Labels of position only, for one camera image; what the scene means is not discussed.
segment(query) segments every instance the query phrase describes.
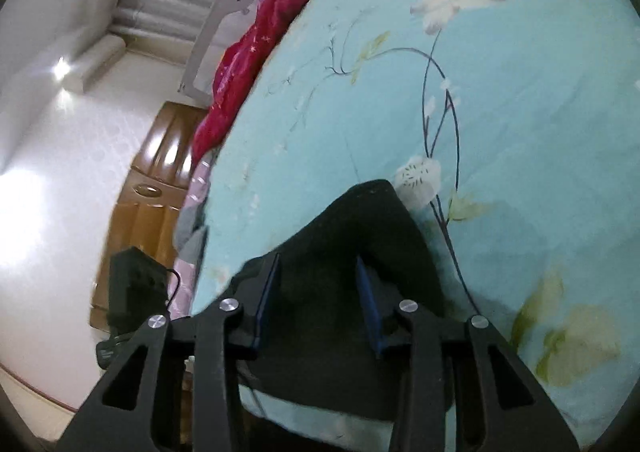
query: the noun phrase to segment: brown trim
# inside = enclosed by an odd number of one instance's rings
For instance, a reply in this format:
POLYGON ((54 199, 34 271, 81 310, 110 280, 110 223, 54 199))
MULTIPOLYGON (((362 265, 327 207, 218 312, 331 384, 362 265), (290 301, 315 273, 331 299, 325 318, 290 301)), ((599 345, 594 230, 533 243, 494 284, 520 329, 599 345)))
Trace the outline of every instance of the brown trim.
POLYGON ((73 408, 72 406, 67 405, 66 403, 62 403, 59 402, 58 400, 56 400, 55 398, 50 397, 48 394, 45 394, 44 392, 42 392, 39 388, 33 387, 33 385, 31 385, 28 382, 25 382, 20 376, 18 376, 17 374, 15 374, 15 372, 13 372, 11 369, 9 369, 7 366, 5 366, 3 363, 0 362, 0 369, 2 369, 4 372, 6 372, 10 377, 12 377, 16 382, 18 382, 19 384, 23 385, 24 387, 28 388, 29 390, 32 390, 33 392, 35 392, 38 396, 43 397, 45 400, 47 400, 48 402, 53 403, 54 405, 57 405, 60 408, 63 408, 65 410, 68 410, 69 412, 72 412, 73 414, 75 414, 76 412, 78 412, 78 409, 73 408))

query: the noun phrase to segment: bed sheet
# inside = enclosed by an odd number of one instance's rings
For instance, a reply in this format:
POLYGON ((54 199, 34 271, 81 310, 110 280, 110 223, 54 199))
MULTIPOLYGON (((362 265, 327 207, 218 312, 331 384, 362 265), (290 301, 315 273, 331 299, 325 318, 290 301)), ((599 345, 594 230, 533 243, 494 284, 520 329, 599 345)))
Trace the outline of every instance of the bed sheet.
MULTIPOLYGON (((451 315, 473 311, 462 279, 593 442, 640 363, 639 28, 628 0, 311 0, 213 169, 194 312, 347 188, 386 178, 451 315)), ((388 424, 271 401, 285 426, 386 450, 388 424)))

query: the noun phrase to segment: bed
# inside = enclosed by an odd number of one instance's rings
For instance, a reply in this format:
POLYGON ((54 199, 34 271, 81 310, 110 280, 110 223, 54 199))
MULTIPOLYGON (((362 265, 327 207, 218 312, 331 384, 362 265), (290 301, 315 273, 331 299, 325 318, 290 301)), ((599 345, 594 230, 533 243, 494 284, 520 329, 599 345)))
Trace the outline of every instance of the bed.
MULTIPOLYGON (((638 380, 639 127, 630 0, 311 0, 212 168, 191 311, 348 188, 387 179, 449 315, 487 315, 587 447, 638 380)), ((301 434, 388 446, 388 421, 259 396, 301 434)))

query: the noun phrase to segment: red fleece blanket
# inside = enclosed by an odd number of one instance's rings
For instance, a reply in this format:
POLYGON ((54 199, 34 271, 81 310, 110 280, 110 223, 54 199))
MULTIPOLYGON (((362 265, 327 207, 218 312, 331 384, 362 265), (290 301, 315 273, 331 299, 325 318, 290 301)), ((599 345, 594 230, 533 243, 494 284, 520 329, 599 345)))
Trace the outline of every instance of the red fleece blanket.
POLYGON ((192 161, 219 145, 276 44, 308 0, 260 0, 255 23, 226 51, 213 80, 214 101, 193 139, 192 161))

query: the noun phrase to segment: silver screw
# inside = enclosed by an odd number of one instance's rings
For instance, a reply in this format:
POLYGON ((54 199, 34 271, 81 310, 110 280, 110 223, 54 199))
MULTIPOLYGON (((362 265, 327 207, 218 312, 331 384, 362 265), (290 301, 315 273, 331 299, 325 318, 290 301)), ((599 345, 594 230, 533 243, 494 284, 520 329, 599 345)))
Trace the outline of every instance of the silver screw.
POLYGON ((473 315, 471 317, 471 325, 478 329, 486 329, 489 327, 489 321, 482 315, 473 315))
POLYGON ((166 318, 164 315, 153 315, 147 322, 151 329, 158 329, 166 324, 166 318))
POLYGON ((220 309, 222 311, 235 311, 239 305, 240 303, 235 298, 225 298, 220 302, 220 309))
POLYGON ((418 303, 415 300, 405 298, 400 301, 400 309, 405 313, 413 313, 418 309, 418 303))

